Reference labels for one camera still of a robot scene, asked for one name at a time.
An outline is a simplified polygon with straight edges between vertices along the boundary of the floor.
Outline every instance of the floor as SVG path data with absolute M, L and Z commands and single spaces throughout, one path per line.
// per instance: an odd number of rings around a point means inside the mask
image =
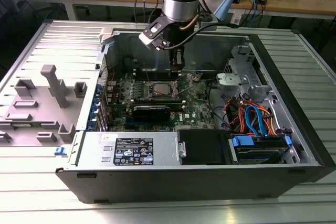
M 6 74 L 7 70 L 14 63 L 21 51 L 25 48 L 31 37 L 34 35 L 40 24 L 45 18 L 51 19 L 67 19 L 67 16 L 61 9 L 51 13 L 50 10 L 43 11 L 37 15 L 33 15 L 32 9 L 26 3 L 18 3 L 20 6 L 19 13 L 7 11 L 5 6 L 0 2 L 0 79 Z M 43 3 L 31 3 L 34 9 L 46 7 Z M 87 15 L 84 9 L 77 10 L 80 20 L 97 20 L 97 21 L 113 21 L 113 22 L 133 22 L 132 7 L 111 7 L 112 17 L 107 16 L 104 6 L 88 6 L 90 15 Z M 137 21 L 143 22 L 142 9 L 136 10 Z M 150 9 L 146 9 L 146 20 L 150 13 Z M 250 24 L 251 27 L 261 28 L 287 28 L 290 18 L 263 17 L 261 22 Z M 328 33 L 330 20 L 325 20 L 320 25 L 320 20 L 297 18 L 291 28 L 299 30 L 305 38 L 318 49 L 321 41 L 330 37 Z M 336 71 L 336 36 L 330 38 L 329 42 L 319 52 L 324 60 Z

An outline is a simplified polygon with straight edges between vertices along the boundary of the blue tab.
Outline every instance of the blue tab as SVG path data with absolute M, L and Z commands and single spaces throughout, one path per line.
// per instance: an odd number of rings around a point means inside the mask
M 253 138 L 251 136 L 238 136 L 240 145 L 254 145 Z
M 292 139 L 290 139 L 289 136 L 285 136 L 285 140 L 286 140 L 286 143 L 288 144 L 288 146 L 292 145 Z
M 96 90 L 99 91 L 99 92 L 103 91 L 103 87 L 102 87 L 102 85 L 97 84 L 97 85 L 96 85 Z
M 232 139 L 232 142 L 234 147 L 239 145 L 238 138 L 236 136 Z
M 94 98 L 92 99 L 92 103 L 93 103 L 93 104 L 98 104 L 98 103 L 99 103 L 98 98 L 95 98 L 95 97 L 94 97 Z
M 253 138 L 251 136 L 235 136 L 232 138 L 233 146 L 238 145 L 254 145 Z
M 55 156 L 66 156 L 65 148 L 64 147 L 57 147 L 56 151 L 54 152 Z

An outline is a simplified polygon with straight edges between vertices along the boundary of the warning label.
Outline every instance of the warning label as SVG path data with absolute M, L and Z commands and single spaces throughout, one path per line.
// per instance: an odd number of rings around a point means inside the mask
M 114 151 L 115 165 L 153 165 L 152 138 L 117 138 Z

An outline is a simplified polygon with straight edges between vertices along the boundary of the slotted aluminum surface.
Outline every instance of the slotted aluminum surface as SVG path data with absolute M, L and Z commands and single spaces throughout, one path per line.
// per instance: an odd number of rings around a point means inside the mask
M 110 24 L 53 22 L 46 25 L 33 38 L 32 43 L 35 40 L 36 45 L 30 52 L 27 50 L 28 61 L 21 62 L 8 83 L 14 83 L 12 79 L 18 75 L 34 77 L 43 62 L 54 62 L 56 58 L 66 62 L 58 67 L 59 78 L 69 83 L 88 78 L 83 67 L 90 70 L 95 54 L 100 51 L 100 29 Z M 259 35 L 336 160 L 336 86 L 331 79 L 333 75 L 324 71 L 323 68 L 327 69 L 324 62 L 291 31 L 239 29 L 239 33 Z M 75 49 L 78 51 L 72 54 L 70 50 Z M 5 85 L 1 95 L 5 92 L 14 94 L 15 91 Z M 321 223 L 336 220 L 336 173 L 317 183 L 299 185 L 278 199 L 86 205 L 54 174 L 55 167 L 62 167 L 67 161 L 55 158 L 54 151 L 54 147 L 0 148 L 1 223 L 27 220 L 34 223 Z

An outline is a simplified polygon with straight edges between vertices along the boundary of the metal panel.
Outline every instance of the metal panel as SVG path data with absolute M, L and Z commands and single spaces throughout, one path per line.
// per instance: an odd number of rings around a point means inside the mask
M 53 29 L 94 28 L 99 31 L 111 23 L 55 21 Z M 260 32 L 264 45 L 304 46 L 303 41 L 291 31 L 250 29 Z M 98 45 L 98 39 L 41 39 L 41 44 L 80 44 Z M 30 62 L 52 62 L 55 56 L 40 55 L 27 57 Z M 92 64 L 95 57 L 71 56 L 57 58 L 64 62 Z M 321 66 L 313 57 L 287 57 L 286 52 L 274 56 L 276 65 L 285 76 L 291 76 L 288 69 L 295 69 L 297 76 L 314 75 L 326 81 Z M 291 59 L 310 59 L 309 62 L 296 62 Z M 336 160 L 336 110 L 330 110 L 334 104 L 336 87 L 333 81 L 327 83 L 302 82 L 296 79 L 288 83 L 299 101 L 319 104 L 305 109 L 317 133 L 326 148 Z M 13 94 L 13 88 L 4 89 Z M 0 219 L 2 223 L 20 223 L 34 218 L 34 223 L 56 224 L 66 220 L 83 223 L 322 223 L 336 220 L 336 173 L 323 178 L 317 183 L 299 185 L 278 199 L 265 200 L 223 200 L 202 202 L 157 202 L 143 204 L 86 205 L 78 201 L 74 194 L 54 174 L 56 167 L 61 167 L 66 158 L 53 157 L 53 147 L 6 147 L 0 148 Z

